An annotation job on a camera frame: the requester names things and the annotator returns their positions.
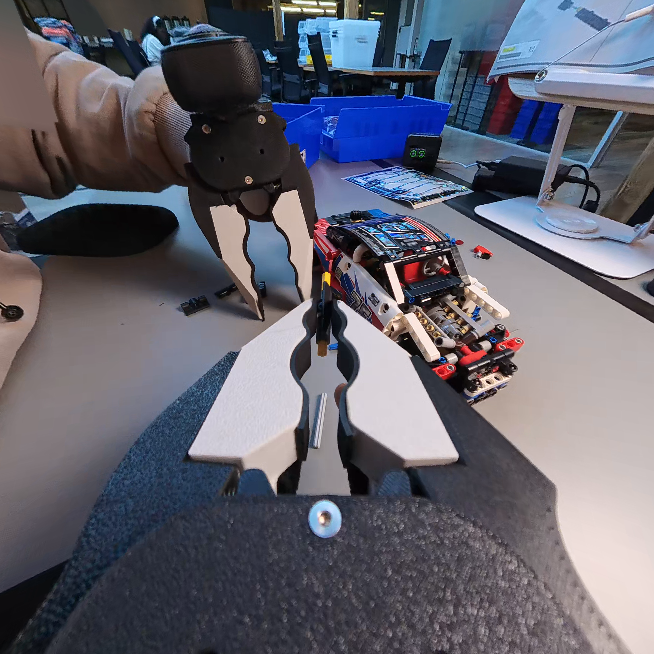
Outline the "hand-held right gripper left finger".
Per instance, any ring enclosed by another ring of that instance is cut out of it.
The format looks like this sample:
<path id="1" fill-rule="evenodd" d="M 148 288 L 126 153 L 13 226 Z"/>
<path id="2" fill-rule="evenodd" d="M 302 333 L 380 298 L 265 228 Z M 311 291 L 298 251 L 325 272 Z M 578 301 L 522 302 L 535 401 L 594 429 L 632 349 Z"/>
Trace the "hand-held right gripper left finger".
<path id="1" fill-rule="evenodd" d="M 296 492 L 309 447 L 315 302 L 307 300 L 244 345 L 201 425 L 188 458 L 260 470 L 274 494 Z"/>

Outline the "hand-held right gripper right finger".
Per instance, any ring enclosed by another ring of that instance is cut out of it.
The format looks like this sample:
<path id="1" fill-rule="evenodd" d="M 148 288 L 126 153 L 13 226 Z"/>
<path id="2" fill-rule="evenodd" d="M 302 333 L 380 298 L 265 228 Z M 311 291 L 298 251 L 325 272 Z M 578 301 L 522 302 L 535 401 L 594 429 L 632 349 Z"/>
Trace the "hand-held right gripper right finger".
<path id="1" fill-rule="evenodd" d="M 391 470 L 457 462 L 411 355 L 342 301 L 333 304 L 331 325 L 346 381 L 338 404 L 343 467 L 378 482 Z"/>

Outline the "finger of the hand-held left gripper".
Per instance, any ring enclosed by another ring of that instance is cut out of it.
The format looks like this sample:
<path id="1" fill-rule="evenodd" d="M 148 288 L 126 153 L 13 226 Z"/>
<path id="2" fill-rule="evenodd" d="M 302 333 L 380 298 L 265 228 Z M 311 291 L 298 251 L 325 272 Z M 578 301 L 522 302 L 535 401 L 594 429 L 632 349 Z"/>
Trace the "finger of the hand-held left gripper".
<path id="1" fill-rule="evenodd" d="M 314 241 L 297 190 L 282 192 L 272 208 L 272 217 L 277 231 L 287 242 L 288 260 L 295 273 L 299 299 L 305 302 L 312 292 Z"/>
<path id="2" fill-rule="evenodd" d="M 223 261 L 241 296 L 260 321 L 265 319 L 263 301 L 254 278 L 254 264 L 247 252 L 249 223 L 235 205 L 209 208 L 219 258 Z"/>

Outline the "labelled blue plastic bin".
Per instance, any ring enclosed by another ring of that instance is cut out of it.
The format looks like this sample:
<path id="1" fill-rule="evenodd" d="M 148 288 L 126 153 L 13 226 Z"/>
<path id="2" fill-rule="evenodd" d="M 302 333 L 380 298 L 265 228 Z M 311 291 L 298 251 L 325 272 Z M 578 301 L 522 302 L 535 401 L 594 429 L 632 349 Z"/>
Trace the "labelled blue plastic bin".
<path id="1" fill-rule="evenodd" d="M 323 130 L 322 105 L 273 103 L 273 110 L 286 121 L 284 134 L 289 144 L 297 144 L 306 167 L 320 157 Z"/>

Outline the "lego race car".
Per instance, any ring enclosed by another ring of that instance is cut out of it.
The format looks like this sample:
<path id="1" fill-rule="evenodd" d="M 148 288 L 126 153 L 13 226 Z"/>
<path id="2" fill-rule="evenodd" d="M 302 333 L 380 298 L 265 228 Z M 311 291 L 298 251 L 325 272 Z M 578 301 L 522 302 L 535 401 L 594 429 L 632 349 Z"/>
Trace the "lego race car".
<path id="1" fill-rule="evenodd" d="M 509 310 L 468 274 L 459 245 L 418 218 L 379 210 L 314 226 L 315 262 L 334 299 L 421 356 L 472 405 L 508 385 L 525 342 L 506 328 Z"/>

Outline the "person's left forearm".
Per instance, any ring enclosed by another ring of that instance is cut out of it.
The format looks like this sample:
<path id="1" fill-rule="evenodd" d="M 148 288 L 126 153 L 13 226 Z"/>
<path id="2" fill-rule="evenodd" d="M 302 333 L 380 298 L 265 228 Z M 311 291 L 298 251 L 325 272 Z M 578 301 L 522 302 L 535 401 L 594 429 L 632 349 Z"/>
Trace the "person's left forearm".
<path id="1" fill-rule="evenodd" d="M 187 186 L 190 114 L 160 66 L 134 80 L 24 29 L 56 114 L 54 131 L 1 128 L 1 191 L 47 200 L 77 186 L 158 193 Z"/>

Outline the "grey lego axle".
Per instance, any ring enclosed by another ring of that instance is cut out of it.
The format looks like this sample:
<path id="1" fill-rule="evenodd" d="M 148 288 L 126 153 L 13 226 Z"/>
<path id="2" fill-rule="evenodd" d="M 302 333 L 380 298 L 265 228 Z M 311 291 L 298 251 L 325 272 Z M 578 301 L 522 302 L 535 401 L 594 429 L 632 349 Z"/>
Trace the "grey lego axle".
<path id="1" fill-rule="evenodd" d="M 327 403 L 328 395 L 325 392 L 320 393 L 316 397 L 315 411 L 313 415 L 313 423 L 309 440 L 309 446 L 312 449 L 319 449 L 321 446 Z"/>

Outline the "lego instruction booklet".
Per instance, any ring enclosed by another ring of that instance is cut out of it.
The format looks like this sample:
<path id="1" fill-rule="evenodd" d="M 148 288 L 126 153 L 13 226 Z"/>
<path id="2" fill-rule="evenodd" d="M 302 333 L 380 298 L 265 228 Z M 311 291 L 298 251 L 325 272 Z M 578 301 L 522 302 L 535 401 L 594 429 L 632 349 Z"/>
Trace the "lego instruction booklet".
<path id="1" fill-rule="evenodd" d="M 652 1 L 524 1 L 488 74 L 653 70 Z"/>

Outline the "group of black office chairs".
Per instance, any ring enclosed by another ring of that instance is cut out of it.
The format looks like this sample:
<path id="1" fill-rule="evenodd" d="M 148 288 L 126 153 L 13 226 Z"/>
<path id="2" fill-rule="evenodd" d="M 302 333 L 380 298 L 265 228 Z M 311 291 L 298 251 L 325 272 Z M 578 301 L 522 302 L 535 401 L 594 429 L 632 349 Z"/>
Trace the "group of black office chairs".
<path id="1" fill-rule="evenodd" d="M 126 40 L 119 32 L 109 30 L 108 38 L 100 38 L 99 44 L 105 49 L 104 62 L 111 67 L 116 65 L 117 57 L 125 59 L 113 70 L 121 75 L 135 78 L 148 68 L 143 50 L 135 41 Z M 318 67 L 300 65 L 292 61 L 289 47 L 279 48 L 282 61 L 267 61 L 264 54 L 256 50 L 263 80 L 263 93 L 272 99 L 282 99 L 289 103 L 307 103 L 310 97 L 328 97 L 339 86 L 343 95 L 366 95 L 372 86 L 381 79 L 355 77 L 328 70 L 326 63 L 318 62 Z M 432 99 L 437 79 L 415 81 L 412 95 Z"/>

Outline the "holographic sticker sheet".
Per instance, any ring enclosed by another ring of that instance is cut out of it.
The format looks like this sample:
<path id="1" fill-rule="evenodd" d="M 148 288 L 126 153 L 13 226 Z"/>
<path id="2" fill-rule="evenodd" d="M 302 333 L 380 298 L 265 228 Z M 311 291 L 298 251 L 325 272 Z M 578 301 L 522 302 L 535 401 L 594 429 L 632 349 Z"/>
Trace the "holographic sticker sheet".
<path id="1" fill-rule="evenodd" d="M 401 166 L 378 168 L 367 173 L 346 176 L 343 180 L 411 208 L 428 207 L 473 192 L 463 184 Z"/>

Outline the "black wrist rest pad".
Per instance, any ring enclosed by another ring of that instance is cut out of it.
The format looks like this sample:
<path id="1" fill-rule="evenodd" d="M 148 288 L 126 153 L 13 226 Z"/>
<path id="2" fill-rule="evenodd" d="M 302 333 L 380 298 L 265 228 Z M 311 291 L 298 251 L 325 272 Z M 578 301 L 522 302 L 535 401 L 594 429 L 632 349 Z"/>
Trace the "black wrist rest pad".
<path id="1" fill-rule="evenodd" d="M 29 254 L 117 258 L 151 250 L 178 228 L 170 210 L 92 203 L 67 207 L 24 228 L 18 248 Z"/>

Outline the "black device with green lights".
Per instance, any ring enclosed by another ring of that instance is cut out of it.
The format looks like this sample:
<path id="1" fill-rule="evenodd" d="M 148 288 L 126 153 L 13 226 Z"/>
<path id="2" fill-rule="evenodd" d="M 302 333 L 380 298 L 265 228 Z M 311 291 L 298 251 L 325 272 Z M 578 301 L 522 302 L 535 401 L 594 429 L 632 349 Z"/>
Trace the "black device with green lights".
<path id="1" fill-rule="evenodd" d="M 405 140 L 402 166 L 422 173 L 431 173 L 437 165 L 442 143 L 442 135 L 408 135 Z"/>

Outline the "white storage box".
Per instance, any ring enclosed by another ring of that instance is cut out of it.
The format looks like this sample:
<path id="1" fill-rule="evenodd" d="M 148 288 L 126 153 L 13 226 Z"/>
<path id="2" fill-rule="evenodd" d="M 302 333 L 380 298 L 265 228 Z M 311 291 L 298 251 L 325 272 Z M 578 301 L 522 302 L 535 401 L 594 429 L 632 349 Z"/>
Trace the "white storage box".
<path id="1" fill-rule="evenodd" d="M 332 20 L 329 28 L 333 68 L 361 69 L 373 66 L 380 21 Z"/>

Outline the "black power adapter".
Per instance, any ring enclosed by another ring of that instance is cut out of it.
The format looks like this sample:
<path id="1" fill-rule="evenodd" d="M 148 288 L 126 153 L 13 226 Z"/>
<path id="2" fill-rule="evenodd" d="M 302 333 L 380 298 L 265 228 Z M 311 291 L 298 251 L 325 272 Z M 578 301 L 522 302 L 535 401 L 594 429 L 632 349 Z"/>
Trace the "black power adapter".
<path id="1" fill-rule="evenodd" d="M 477 161 L 478 170 L 470 184 L 474 192 L 512 193 L 538 196 L 547 160 L 509 156 L 498 161 Z"/>

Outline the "white document stand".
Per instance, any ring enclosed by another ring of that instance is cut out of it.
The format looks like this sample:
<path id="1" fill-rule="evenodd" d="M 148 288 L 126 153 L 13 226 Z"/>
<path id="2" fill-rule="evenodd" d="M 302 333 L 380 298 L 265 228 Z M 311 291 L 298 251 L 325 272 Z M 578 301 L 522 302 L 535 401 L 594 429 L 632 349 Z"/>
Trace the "white document stand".
<path id="1" fill-rule="evenodd" d="M 509 76 L 522 99 L 560 102 L 559 124 L 535 198 L 516 197 L 476 207 L 479 217 L 547 250 L 613 279 L 633 279 L 653 269 L 653 218 L 629 226 L 555 201 L 552 188 L 577 107 L 653 114 L 653 74 L 607 73 L 553 66 Z"/>

